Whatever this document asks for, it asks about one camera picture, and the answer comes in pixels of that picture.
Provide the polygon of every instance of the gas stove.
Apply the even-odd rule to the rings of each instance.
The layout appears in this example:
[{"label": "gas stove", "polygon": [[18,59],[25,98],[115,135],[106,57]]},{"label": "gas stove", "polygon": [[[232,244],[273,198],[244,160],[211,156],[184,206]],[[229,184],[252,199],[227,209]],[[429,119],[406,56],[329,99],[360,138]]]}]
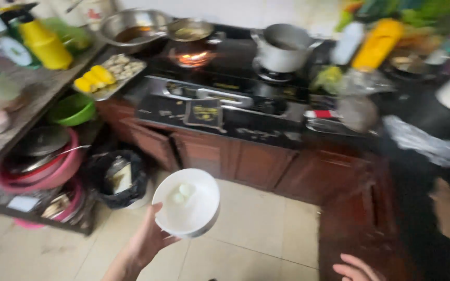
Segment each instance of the gas stove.
[{"label": "gas stove", "polygon": [[148,64],[150,93],[178,100],[218,98],[225,110],[302,122],[309,103],[308,70],[262,69],[248,29],[217,24],[215,30],[227,38],[199,54],[176,52],[178,45],[169,41],[160,54],[141,56]]}]

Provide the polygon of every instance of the green plastic bowl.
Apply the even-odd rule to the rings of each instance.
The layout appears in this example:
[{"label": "green plastic bowl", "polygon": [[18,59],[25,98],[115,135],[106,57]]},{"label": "green plastic bowl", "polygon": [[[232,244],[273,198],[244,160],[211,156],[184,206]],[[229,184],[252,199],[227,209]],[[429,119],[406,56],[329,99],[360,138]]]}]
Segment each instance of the green plastic bowl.
[{"label": "green plastic bowl", "polygon": [[96,112],[91,98],[82,93],[75,93],[53,106],[47,119],[50,123],[72,127],[92,119]]}]

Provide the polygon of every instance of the metal tray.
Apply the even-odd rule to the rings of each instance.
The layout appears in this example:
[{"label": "metal tray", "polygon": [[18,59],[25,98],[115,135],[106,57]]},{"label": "metal tray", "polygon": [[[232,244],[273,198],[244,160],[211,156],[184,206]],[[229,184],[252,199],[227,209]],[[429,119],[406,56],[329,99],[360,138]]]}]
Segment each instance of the metal tray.
[{"label": "metal tray", "polygon": [[122,87],[124,87],[124,85],[126,85],[126,83],[128,83],[131,79],[135,78],[138,74],[140,74],[140,72],[142,72],[143,70],[145,70],[145,68],[147,68],[147,62],[146,61],[142,61],[139,59],[135,59],[129,55],[125,55],[128,59],[129,62],[143,62],[145,63],[145,67],[140,69],[139,71],[135,72],[133,74],[133,76],[131,76],[130,78],[126,78],[123,80],[118,80],[116,83],[112,84],[112,85],[108,85],[105,88],[102,88],[94,93],[86,93],[83,92],[81,90],[79,90],[78,88],[76,88],[76,86],[74,84],[72,84],[72,88],[74,89],[74,91],[77,91],[79,93],[82,93],[84,95],[87,95],[88,97],[94,99],[95,101],[100,101],[100,100],[106,100],[109,99],[110,97],[112,97],[115,93],[117,93],[117,91],[119,91]]}]

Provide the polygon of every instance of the yellow container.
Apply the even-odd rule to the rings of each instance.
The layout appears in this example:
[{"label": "yellow container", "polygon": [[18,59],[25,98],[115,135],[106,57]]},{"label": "yellow container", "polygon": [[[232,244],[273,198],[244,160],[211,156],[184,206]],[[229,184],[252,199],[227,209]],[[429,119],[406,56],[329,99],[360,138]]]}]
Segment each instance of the yellow container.
[{"label": "yellow container", "polygon": [[21,23],[18,30],[23,43],[48,69],[68,69],[72,55],[64,47],[59,37],[46,29],[39,20]]},{"label": "yellow container", "polygon": [[352,62],[352,67],[378,68],[402,37],[403,32],[402,23],[391,18],[380,20],[362,44]]}]

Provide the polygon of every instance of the black trash bag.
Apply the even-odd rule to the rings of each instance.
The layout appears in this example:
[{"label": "black trash bag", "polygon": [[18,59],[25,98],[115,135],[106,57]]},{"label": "black trash bag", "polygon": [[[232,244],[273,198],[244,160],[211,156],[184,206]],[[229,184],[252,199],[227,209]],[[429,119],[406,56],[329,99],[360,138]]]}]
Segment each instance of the black trash bag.
[{"label": "black trash bag", "polygon": [[[105,175],[118,156],[131,163],[132,186],[114,195],[111,182]],[[134,151],[116,150],[93,155],[86,163],[84,170],[86,180],[93,189],[97,200],[105,203],[111,209],[125,208],[145,196],[148,182],[147,167]]]}]

